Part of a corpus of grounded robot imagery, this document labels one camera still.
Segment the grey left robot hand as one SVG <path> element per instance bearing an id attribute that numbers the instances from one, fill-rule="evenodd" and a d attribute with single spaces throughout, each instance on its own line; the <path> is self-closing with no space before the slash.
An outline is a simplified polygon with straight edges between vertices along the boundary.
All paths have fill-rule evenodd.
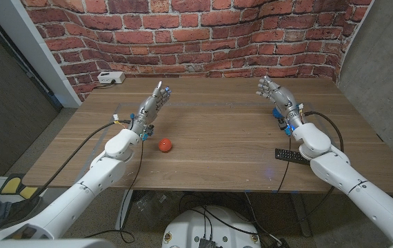
<path id="1" fill-rule="evenodd" d="M 168 102 L 170 94 L 170 88 L 168 86 L 162 87 L 162 81 L 159 81 L 152 95 L 140 104 L 139 110 L 130 124 L 130 130 L 137 135 L 142 134 L 154 122 L 162 106 Z"/>

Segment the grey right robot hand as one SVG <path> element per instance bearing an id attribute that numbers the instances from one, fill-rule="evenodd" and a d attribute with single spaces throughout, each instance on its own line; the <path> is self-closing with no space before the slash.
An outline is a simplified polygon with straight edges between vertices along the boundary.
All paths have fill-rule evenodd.
<path id="1" fill-rule="evenodd" d="M 275 105 L 291 132 L 303 124 L 298 103 L 287 88 L 278 85 L 270 77 L 264 76 L 259 80 L 256 93 L 269 99 Z"/>

